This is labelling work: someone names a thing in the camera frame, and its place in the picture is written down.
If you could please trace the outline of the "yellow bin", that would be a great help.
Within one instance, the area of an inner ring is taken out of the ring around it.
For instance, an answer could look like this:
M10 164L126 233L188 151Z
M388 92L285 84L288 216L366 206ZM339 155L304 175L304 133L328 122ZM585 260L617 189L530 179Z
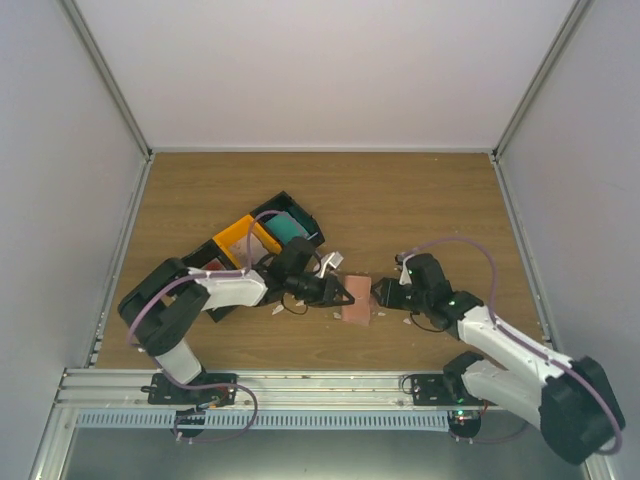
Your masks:
M237 268L247 265L250 254L251 261L257 263L268 253L278 254L282 247L259 223L252 231L249 227L253 217L249 214L213 236L214 242Z

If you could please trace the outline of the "black bin with teal cards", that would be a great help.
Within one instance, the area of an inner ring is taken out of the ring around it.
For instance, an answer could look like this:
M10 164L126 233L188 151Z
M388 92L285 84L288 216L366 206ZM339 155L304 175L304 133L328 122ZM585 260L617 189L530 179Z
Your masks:
M258 224L281 246L297 236L306 238L315 247L325 242L324 234L316 219L287 192L279 192L253 209L250 214L256 217L266 211L270 211L270 214L262 216Z

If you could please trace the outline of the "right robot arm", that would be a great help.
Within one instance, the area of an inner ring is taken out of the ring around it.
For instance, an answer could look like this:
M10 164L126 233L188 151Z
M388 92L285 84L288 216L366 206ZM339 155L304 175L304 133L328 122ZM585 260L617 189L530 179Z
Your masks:
M430 254L397 256L397 278L371 293L382 307L423 314L437 333L469 345L442 369L444 396L456 405L496 405L536 428L561 459L579 465L622 447L624 415L603 367L533 340L475 295L454 290Z

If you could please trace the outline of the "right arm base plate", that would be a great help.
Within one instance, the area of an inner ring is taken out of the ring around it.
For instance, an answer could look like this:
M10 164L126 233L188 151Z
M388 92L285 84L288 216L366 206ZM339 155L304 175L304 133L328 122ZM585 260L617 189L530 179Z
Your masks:
M409 392L414 406L481 407L484 402L471 396L456 396L442 373L411 374Z

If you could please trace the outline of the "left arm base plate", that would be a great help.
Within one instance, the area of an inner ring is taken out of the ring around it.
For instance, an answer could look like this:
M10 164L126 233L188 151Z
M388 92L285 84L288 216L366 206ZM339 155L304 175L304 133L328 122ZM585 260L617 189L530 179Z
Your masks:
M233 373L201 373L190 386L221 384L221 387L189 390L173 384L163 373L152 376L149 385L141 387L151 405L186 405L200 406L209 404L217 407L233 405L235 402L235 384L238 376Z

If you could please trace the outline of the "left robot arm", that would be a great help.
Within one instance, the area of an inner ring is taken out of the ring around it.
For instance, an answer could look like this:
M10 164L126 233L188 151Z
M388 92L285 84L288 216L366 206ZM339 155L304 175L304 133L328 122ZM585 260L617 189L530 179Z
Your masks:
M259 307L286 294L307 307L351 306L354 296L333 273L341 262L337 252L318 258L313 243L302 237L239 270L200 269L170 258L129 292L117 311L128 326L127 343L154 360L181 402L193 404L205 395L205 370L185 336L201 312Z

